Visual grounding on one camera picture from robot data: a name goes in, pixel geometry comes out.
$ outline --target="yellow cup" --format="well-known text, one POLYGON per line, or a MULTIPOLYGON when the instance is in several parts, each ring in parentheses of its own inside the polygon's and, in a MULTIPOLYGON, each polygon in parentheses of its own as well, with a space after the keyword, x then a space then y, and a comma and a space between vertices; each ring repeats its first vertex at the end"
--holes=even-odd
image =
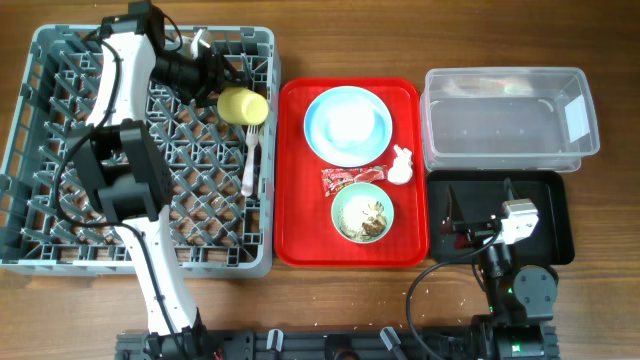
POLYGON ((260 125, 269 115, 269 103, 249 89, 230 87, 218 97, 218 113, 230 124, 260 125))

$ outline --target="red tray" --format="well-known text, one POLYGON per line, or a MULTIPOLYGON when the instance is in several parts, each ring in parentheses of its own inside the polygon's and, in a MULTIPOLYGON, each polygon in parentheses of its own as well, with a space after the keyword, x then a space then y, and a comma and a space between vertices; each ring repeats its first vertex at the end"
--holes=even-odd
POLYGON ((278 256, 293 266, 410 267, 427 255, 427 201, 420 130, 420 96, 400 78, 299 78, 280 92, 276 161, 275 246, 278 256), (393 119, 393 135, 385 152, 367 164, 391 166, 393 145, 413 152, 413 178, 397 186, 376 181, 391 198, 395 219, 391 230, 373 244, 344 239, 331 222, 320 171, 335 166, 313 153, 304 137, 307 108, 322 92, 337 86, 359 86, 376 94, 393 119))

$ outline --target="plastic grid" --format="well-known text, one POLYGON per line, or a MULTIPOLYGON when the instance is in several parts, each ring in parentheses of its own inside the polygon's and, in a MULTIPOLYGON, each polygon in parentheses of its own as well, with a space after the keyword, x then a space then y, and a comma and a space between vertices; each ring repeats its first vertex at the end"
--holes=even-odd
MULTIPOLYGON (((80 41, 94 28, 45 26, 34 35, 5 152, 5 175, 0 179, 4 195, 0 259, 7 268, 57 275, 133 271, 130 265, 123 268, 117 264, 129 257, 112 228, 75 229, 57 221, 49 205, 53 174, 66 152, 66 135, 72 128, 83 126, 99 86, 100 49, 80 41), (75 268, 61 269, 65 264, 75 268)), ((262 276, 271 264, 273 145, 279 85, 279 77, 273 73, 279 74, 280 64, 268 29, 206 28, 213 35, 215 51, 222 52, 245 75, 252 89, 270 102, 272 113, 265 123, 266 149, 260 162, 266 169, 263 178, 256 179, 256 184, 263 181, 268 185, 265 191, 257 198, 240 194, 246 159, 244 130, 220 121, 215 107, 196 109, 181 104, 170 89, 150 82, 145 121, 172 171, 175 195, 171 235, 179 261, 191 270, 186 275, 262 276)), ((195 31, 195 27, 181 27, 184 36, 195 31)), ((124 159, 114 155, 110 161, 124 159)), ((103 221, 88 203, 72 167, 66 169, 62 180, 63 209, 80 221, 103 221)))

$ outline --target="container label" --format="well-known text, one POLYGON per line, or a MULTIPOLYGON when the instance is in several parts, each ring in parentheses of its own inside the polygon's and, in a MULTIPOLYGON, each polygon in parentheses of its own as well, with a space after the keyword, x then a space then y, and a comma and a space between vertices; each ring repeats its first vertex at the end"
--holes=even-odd
POLYGON ((587 106, 582 95, 575 98, 564 107, 569 127, 569 142, 574 142, 589 133, 589 119, 587 118, 587 106))

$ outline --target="bowl rim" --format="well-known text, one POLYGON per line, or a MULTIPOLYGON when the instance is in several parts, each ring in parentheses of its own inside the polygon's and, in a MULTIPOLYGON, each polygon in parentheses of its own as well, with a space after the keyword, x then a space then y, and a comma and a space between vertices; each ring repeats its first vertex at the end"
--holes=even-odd
POLYGON ((377 185, 374 185, 374 184, 371 184, 371 183, 366 183, 366 182, 361 182, 361 183, 353 183, 353 184, 349 184, 349 185, 345 186, 344 188, 342 188, 340 191, 338 191, 338 193, 335 195, 335 197, 333 198, 333 201, 331 202, 331 213, 330 213, 330 215, 331 215, 331 223, 333 224, 333 227, 334 227, 334 229, 338 232, 338 234, 340 234, 340 236, 342 236, 343 238, 345 238, 345 239, 349 240, 350 242, 352 242, 352 243, 354 243, 354 244, 359 244, 359 245, 368 245, 368 244, 373 244, 373 243, 376 243, 376 242, 378 242, 378 241, 382 240, 382 239, 383 239, 383 238, 384 238, 384 237, 389 233, 389 230, 391 230, 391 226, 393 225, 393 220, 394 220, 394 219, 392 219, 391 223, 389 223, 389 221, 388 221, 388 220, 389 220, 389 214, 388 214, 387 212, 385 212, 385 218, 387 219, 387 226, 385 227, 385 229, 384 229, 384 231, 382 232, 382 234, 378 235, 378 236, 377 236, 377 238, 376 238, 375 240, 365 241, 365 242, 362 242, 362 241, 356 241, 356 240, 350 239, 347 235, 345 235, 345 234, 340 230, 340 228, 339 228, 338 224, 336 224, 336 221, 335 221, 335 219, 334 219, 334 217, 333 217, 333 211, 334 211, 334 208, 335 208, 335 206, 337 206, 337 205, 336 205, 336 199, 338 199, 338 196, 340 195, 340 193, 341 193, 341 192, 343 192, 345 189, 347 189, 347 188, 349 188, 349 187, 351 187, 351 186, 355 186, 355 185, 357 185, 357 186, 359 186, 359 187, 373 187, 373 188, 376 188, 376 189, 380 190, 380 192, 381 192, 382 194, 384 194, 384 196, 386 196, 386 197, 387 197, 387 199, 389 200, 389 203, 391 204, 391 210, 392 210, 392 211, 393 211, 393 213, 394 213, 394 216, 393 216, 393 217, 394 217, 394 219, 395 219, 395 209, 394 209, 394 207, 393 207, 393 201, 391 201, 391 197, 389 196, 389 194, 387 194, 387 192, 386 192, 386 191, 382 190, 382 188, 380 188, 380 187, 379 187, 379 186, 377 186, 377 185))

